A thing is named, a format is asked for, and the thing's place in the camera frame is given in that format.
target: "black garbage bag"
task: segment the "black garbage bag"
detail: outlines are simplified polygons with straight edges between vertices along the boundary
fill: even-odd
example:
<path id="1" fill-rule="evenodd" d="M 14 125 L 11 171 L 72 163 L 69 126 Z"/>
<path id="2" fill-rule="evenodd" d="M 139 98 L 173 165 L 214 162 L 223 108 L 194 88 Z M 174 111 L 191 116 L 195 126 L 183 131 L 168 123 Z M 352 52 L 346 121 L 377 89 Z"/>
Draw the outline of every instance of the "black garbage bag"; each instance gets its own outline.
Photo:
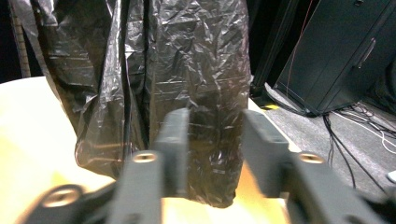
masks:
<path id="1" fill-rule="evenodd" d="M 142 23 L 138 15 L 142 2 L 130 6 L 123 0 L 11 3 L 77 134 L 78 165 L 117 177 L 126 154 L 147 144 L 135 98 L 143 86 L 144 43 L 138 36 L 143 27 L 126 29 L 131 27 L 127 21 Z"/>
<path id="2" fill-rule="evenodd" d="M 232 204 L 242 157 L 241 110 L 248 106 L 248 14 L 244 0 L 150 0 L 150 140 L 164 116 L 191 110 L 189 197 Z"/>
<path id="3" fill-rule="evenodd" d="M 168 112 L 188 107 L 189 197 L 233 202 L 250 77 L 244 0 L 11 1 L 76 131 L 78 165 L 117 177 Z"/>

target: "screw hole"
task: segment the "screw hole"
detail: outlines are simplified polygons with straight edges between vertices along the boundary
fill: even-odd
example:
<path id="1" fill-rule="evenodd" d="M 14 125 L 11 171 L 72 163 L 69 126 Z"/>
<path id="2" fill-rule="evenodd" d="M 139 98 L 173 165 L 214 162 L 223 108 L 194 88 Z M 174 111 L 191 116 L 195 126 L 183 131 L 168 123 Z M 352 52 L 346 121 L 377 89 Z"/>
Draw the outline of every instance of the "screw hole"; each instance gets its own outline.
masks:
<path id="1" fill-rule="evenodd" d="M 75 202 L 79 198 L 76 189 L 62 189 L 51 193 L 42 203 L 44 207 L 60 207 Z"/>
<path id="2" fill-rule="evenodd" d="M 309 154 L 309 153 L 302 153 L 300 154 L 300 160 L 304 162 L 309 162 L 309 163 L 323 163 L 324 160 L 314 154 Z"/>
<path id="3" fill-rule="evenodd" d="M 151 162 L 155 161 L 157 156 L 152 153 L 142 153 L 133 157 L 135 162 Z"/>

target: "table surface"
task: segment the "table surface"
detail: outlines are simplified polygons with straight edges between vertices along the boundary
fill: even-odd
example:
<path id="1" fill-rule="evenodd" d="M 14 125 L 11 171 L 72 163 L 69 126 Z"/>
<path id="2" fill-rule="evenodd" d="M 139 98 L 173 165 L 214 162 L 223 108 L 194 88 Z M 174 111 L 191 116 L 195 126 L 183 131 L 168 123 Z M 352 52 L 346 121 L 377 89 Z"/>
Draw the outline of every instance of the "table surface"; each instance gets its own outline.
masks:
<path id="1" fill-rule="evenodd" d="M 262 112 L 251 101 L 249 109 Z M 92 191 L 113 181 L 79 168 L 74 158 L 75 143 L 73 128 L 44 77 L 0 85 L 0 223 L 21 223 L 37 197 L 55 186 L 72 183 Z M 290 150 L 299 148 L 290 142 Z M 163 223 L 288 220 L 283 201 L 263 197 L 244 164 L 232 206 L 218 209 L 164 198 Z"/>

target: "red cable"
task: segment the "red cable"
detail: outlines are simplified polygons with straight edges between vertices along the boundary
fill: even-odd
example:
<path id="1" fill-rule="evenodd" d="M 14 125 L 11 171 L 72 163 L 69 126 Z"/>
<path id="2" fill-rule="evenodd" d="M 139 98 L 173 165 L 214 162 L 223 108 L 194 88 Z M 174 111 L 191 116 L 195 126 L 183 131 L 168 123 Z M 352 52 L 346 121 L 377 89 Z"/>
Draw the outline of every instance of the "red cable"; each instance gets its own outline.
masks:
<path id="1" fill-rule="evenodd" d="M 297 50 L 298 44 L 300 43 L 301 36 L 303 35 L 306 19 L 308 18 L 309 10 L 311 9 L 313 1 L 314 0 L 311 0 L 311 2 L 309 3 L 309 7 L 308 7 L 308 10 L 306 11 L 305 19 L 303 22 L 303 27 L 301 28 L 300 36 L 298 37 L 296 46 L 294 47 L 294 50 L 293 50 L 293 55 L 291 56 L 291 63 L 290 63 L 290 69 L 289 69 L 289 75 L 288 75 L 288 84 L 286 86 L 286 97 L 287 98 L 289 98 L 289 83 L 290 83 L 290 76 L 291 76 L 291 68 L 293 67 L 296 50 Z"/>

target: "black metal bracket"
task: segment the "black metal bracket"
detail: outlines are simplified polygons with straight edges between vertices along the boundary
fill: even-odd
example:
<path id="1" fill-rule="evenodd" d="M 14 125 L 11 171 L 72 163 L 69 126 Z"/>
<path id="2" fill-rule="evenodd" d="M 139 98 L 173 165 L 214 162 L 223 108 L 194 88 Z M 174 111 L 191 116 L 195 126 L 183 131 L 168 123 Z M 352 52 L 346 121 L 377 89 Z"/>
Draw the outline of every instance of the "black metal bracket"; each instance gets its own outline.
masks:
<path id="1" fill-rule="evenodd" d="M 189 111 L 170 113 L 151 150 L 127 158 L 120 179 L 94 193 L 75 185 L 44 195 L 26 223 L 161 223 L 162 197 L 185 197 Z M 291 223 L 394 223 L 396 190 L 380 202 L 345 186 L 325 160 L 293 153 L 262 114 L 244 111 L 242 152 L 266 197 L 287 192 Z"/>

